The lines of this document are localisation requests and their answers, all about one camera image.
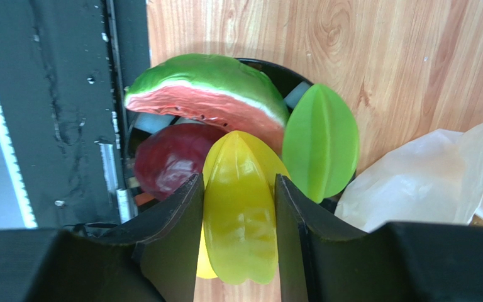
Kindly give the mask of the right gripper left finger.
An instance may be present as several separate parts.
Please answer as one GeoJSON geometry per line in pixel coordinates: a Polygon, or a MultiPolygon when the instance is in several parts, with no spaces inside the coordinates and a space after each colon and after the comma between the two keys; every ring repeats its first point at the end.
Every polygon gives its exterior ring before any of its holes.
{"type": "Polygon", "coordinates": [[[0,230],[0,301],[192,301],[203,178],[98,238],[0,230]]]}

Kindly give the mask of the translucent white plastic bag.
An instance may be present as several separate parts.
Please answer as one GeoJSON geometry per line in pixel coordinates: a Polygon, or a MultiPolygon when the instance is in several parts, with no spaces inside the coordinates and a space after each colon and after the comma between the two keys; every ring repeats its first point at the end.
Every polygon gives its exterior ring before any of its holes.
{"type": "Polygon", "coordinates": [[[483,123],[438,129],[387,153],[347,186],[335,215],[366,232],[391,220],[483,220],[483,123]]]}

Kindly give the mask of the fake watermelon slice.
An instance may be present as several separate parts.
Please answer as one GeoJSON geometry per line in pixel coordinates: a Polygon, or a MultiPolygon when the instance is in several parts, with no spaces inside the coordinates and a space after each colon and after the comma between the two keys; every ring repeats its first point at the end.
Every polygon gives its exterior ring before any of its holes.
{"type": "Polygon", "coordinates": [[[134,112],[244,131],[277,155],[290,116],[268,75],[233,57],[202,53],[178,55],[147,69],[125,89],[124,105],[134,112]]]}

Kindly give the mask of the yellow fake banana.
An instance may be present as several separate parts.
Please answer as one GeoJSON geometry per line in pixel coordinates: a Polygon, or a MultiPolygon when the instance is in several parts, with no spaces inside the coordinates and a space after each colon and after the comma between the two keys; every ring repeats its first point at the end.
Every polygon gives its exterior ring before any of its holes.
{"type": "Polygon", "coordinates": [[[275,177],[288,176],[261,139],[232,131],[213,144],[203,168],[203,227],[197,276],[269,284],[278,266],[275,177]]]}

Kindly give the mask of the green fake starfruit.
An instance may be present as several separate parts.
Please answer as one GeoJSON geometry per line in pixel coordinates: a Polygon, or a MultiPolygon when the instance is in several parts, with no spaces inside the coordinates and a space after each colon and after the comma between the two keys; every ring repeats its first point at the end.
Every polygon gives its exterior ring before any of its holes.
{"type": "Polygon", "coordinates": [[[324,84],[312,85],[287,122],[282,161],[299,190],[315,203],[342,192],[360,157],[358,125],[348,104],[324,84]]]}

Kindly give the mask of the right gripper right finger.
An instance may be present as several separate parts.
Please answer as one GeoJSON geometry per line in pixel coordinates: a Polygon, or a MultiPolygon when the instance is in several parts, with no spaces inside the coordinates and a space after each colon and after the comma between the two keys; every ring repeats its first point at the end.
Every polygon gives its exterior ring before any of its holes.
{"type": "Polygon", "coordinates": [[[366,233],[275,179],[282,301],[483,301],[483,226],[366,233]]]}

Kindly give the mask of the dark red fake apple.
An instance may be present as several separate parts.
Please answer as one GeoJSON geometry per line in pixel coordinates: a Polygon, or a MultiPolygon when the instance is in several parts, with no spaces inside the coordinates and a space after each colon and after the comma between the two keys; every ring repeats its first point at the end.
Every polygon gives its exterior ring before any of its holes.
{"type": "Polygon", "coordinates": [[[184,123],[148,137],[136,151],[134,174],[143,191],[163,201],[203,171],[211,147],[226,135],[214,126],[184,123]]]}

